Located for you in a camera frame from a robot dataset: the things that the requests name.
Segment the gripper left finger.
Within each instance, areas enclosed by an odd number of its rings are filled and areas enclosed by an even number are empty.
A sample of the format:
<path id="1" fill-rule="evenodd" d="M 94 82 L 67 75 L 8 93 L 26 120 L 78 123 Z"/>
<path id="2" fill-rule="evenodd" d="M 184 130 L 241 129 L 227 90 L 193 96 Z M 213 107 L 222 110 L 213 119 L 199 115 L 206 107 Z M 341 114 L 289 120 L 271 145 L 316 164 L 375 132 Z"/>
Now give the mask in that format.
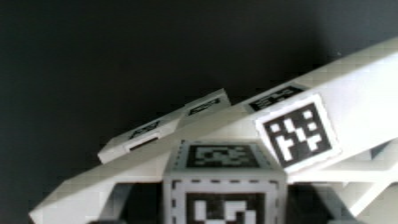
<path id="1" fill-rule="evenodd" d="M 133 185 L 117 183 L 112 188 L 99 217 L 87 224 L 128 224 L 126 220 L 126 204 L 131 194 Z"/>

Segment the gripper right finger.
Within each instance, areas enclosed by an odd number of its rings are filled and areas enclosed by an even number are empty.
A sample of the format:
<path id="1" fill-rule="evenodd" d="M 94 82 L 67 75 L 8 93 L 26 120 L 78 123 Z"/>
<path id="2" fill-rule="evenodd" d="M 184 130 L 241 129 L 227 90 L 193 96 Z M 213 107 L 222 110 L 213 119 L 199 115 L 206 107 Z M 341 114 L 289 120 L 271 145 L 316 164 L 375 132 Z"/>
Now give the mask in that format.
<path id="1" fill-rule="evenodd" d="M 314 192 L 330 215 L 327 224 L 366 224 L 355 218 L 332 187 L 314 185 Z"/>

